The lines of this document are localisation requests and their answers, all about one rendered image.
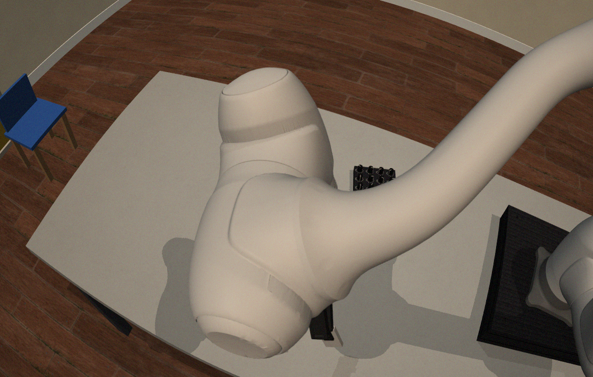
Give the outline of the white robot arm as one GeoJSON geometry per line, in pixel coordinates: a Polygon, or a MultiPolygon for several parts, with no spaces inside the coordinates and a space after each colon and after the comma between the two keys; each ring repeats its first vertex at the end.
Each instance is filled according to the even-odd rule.
{"type": "MultiPolygon", "coordinates": [[[[410,170],[342,191],[304,84],[288,69],[246,72],[219,95],[219,181],[189,266],[193,319],[239,356],[285,353],[363,273],[449,224],[551,109],[591,87],[593,18],[526,53],[410,170]]],[[[581,369],[593,377],[593,216],[552,254],[535,255],[525,302],[574,328],[581,369]]]]}

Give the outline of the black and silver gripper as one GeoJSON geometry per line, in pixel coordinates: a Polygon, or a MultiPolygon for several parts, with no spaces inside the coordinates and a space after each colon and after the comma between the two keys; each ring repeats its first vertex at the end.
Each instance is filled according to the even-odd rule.
{"type": "Polygon", "coordinates": [[[333,304],[327,306],[320,315],[311,319],[310,322],[311,339],[318,339],[324,342],[326,348],[342,348],[344,342],[333,326],[333,304]]]}

